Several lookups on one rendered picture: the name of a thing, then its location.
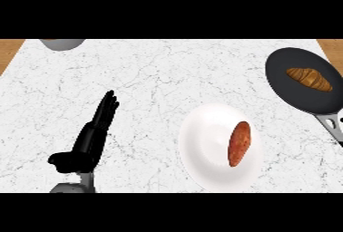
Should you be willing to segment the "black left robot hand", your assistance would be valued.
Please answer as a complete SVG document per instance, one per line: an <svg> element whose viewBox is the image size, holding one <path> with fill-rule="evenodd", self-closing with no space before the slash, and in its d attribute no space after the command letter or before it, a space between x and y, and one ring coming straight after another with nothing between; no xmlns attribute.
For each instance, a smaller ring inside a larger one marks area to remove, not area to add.
<svg viewBox="0 0 343 232"><path fill-rule="evenodd" d="M73 150L51 155L52 164L61 173L89 173L101 160L108 128L114 119L116 110L120 106L114 91L108 91L98 105L94 120L85 124L79 133Z"/></svg>

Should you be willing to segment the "white round plate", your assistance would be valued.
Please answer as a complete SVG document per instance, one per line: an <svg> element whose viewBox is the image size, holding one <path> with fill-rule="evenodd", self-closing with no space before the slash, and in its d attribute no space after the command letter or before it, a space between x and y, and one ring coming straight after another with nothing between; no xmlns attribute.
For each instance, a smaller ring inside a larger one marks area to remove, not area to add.
<svg viewBox="0 0 343 232"><path fill-rule="evenodd" d="M250 125L250 147L235 167L230 166L230 139L237 124ZM241 192L259 177L264 146L250 118L233 106L209 103L187 116L179 130L179 155L197 184L212 192Z"/></svg>

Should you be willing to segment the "dark grey frying pan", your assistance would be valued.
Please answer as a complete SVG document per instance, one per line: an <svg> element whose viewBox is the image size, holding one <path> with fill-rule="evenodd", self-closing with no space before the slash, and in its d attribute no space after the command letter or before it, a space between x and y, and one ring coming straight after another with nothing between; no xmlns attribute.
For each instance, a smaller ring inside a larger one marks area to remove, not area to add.
<svg viewBox="0 0 343 232"><path fill-rule="evenodd" d="M286 73L289 68L315 69L333 85L330 92L308 88ZM337 113L343 109L343 77L336 67L311 51L281 48L265 62L265 75L280 98L301 111L311 113L343 147L343 129Z"/></svg>

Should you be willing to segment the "golden brown croissant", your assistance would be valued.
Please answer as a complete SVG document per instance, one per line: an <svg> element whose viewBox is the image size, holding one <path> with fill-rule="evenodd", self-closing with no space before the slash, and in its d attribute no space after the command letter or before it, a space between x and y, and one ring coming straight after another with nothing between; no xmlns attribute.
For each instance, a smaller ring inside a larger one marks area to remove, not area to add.
<svg viewBox="0 0 343 232"><path fill-rule="evenodd" d="M324 78L323 74L312 68L290 68L287 75L302 83L308 88L321 92L330 92L333 85Z"/></svg>

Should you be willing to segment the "grey round bowl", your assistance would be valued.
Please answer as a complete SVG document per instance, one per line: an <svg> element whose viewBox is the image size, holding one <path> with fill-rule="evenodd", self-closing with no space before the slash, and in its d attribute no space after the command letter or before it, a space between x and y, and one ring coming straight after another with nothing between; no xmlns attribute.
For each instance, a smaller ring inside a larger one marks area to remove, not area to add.
<svg viewBox="0 0 343 232"><path fill-rule="evenodd" d="M77 48L85 42L83 39L42 39L40 42L54 51L68 51Z"/></svg>

